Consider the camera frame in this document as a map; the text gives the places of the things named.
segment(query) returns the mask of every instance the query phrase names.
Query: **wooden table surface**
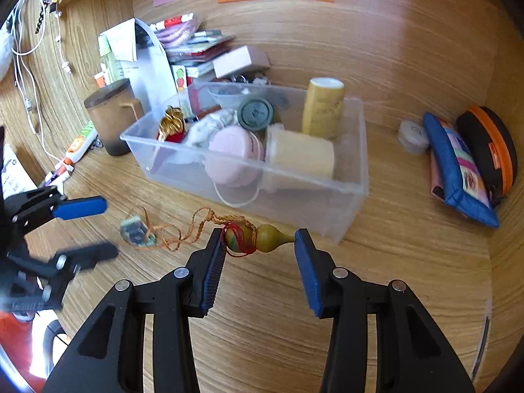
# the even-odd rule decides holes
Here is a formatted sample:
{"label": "wooden table surface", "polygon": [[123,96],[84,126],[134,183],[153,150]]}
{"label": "wooden table surface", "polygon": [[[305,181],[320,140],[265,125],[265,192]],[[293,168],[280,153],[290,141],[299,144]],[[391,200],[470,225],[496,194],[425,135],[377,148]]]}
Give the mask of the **wooden table surface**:
{"label": "wooden table surface", "polygon": [[[343,241],[313,235],[339,266],[362,279],[387,284],[405,280],[427,307],[469,371],[479,345],[491,266],[484,229],[429,196],[428,157],[406,153],[387,129],[367,126],[370,196]],[[66,184],[70,197],[101,194],[104,215],[62,222],[29,237],[30,247],[51,255],[71,245],[114,241],[120,256],[80,274],[69,286],[59,318],[73,335],[105,293],[120,279],[155,281],[203,248],[213,226],[194,246],[176,253],[140,250],[119,235],[120,221],[144,205],[154,223],[186,229],[191,214],[221,205],[145,179],[132,155],[114,158],[104,150],[86,156]],[[266,220],[247,215],[256,225]],[[276,224],[292,234],[296,227]],[[331,321],[308,309],[292,245],[271,254],[227,258],[214,308],[191,320],[193,352],[202,391],[318,391]],[[146,328],[145,386],[153,391],[152,323]],[[375,323],[369,318],[368,390],[375,391]]]}

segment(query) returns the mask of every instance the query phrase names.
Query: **pink lid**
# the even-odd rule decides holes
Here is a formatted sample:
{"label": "pink lid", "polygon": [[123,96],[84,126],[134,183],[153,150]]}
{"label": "pink lid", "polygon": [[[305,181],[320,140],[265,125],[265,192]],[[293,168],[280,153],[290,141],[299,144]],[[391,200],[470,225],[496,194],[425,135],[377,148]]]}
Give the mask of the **pink lid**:
{"label": "pink lid", "polygon": [[[257,137],[238,125],[230,125],[219,131],[209,144],[209,150],[243,159],[264,158],[264,148]],[[257,175],[256,169],[215,155],[207,155],[204,165],[206,173],[216,184],[231,187],[246,186]]]}

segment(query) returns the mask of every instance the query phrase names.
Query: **brown cup with lid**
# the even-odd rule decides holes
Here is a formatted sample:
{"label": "brown cup with lid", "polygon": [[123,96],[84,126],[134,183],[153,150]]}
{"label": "brown cup with lid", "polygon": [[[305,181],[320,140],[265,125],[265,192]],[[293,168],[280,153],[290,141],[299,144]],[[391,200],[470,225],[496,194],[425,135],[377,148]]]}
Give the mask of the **brown cup with lid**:
{"label": "brown cup with lid", "polygon": [[143,117],[142,103],[135,97],[129,78],[101,88],[84,101],[99,139],[113,157],[130,152],[120,134]]}

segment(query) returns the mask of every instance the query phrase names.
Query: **black case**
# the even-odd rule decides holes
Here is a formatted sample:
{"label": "black case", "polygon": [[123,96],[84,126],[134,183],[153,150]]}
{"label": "black case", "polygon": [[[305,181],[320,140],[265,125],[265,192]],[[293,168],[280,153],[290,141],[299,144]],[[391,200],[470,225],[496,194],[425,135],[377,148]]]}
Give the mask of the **black case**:
{"label": "black case", "polygon": [[[470,148],[495,208],[506,197],[517,177],[517,151],[512,137],[497,114],[476,105],[458,117],[457,130]],[[508,177],[506,182],[503,171]]]}

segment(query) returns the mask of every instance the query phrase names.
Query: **transparent plastic bin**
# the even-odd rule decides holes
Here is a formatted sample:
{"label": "transparent plastic bin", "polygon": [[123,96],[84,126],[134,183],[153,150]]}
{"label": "transparent plastic bin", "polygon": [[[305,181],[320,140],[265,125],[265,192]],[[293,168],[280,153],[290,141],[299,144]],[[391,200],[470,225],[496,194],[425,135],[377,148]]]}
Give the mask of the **transparent plastic bin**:
{"label": "transparent plastic bin", "polygon": [[[231,83],[190,86],[183,95],[173,96],[166,106],[178,106],[179,102],[190,104],[197,114],[215,105],[214,95],[221,89],[229,93],[231,86]],[[250,90],[247,97],[263,97],[270,101],[286,130],[302,130],[305,90],[245,84],[242,87]],[[243,212],[307,228],[339,242],[360,210],[369,187],[363,104],[357,98],[347,98],[344,104],[339,135],[333,141],[333,179],[308,177],[264,161],[244,160],[184,144],[159,143],[156,136],[166,106],[153,108],[123,132],[121,139],[127,142],[146,176],[156,182],[229,204]],[[204,168],[208,155],[223,160],[225,167],[232,162],[250,166],[259,176],[245,187],[214,185]],[[291,189],[262,188],[264,176],[268,175],[285,179],[286,187]]]}

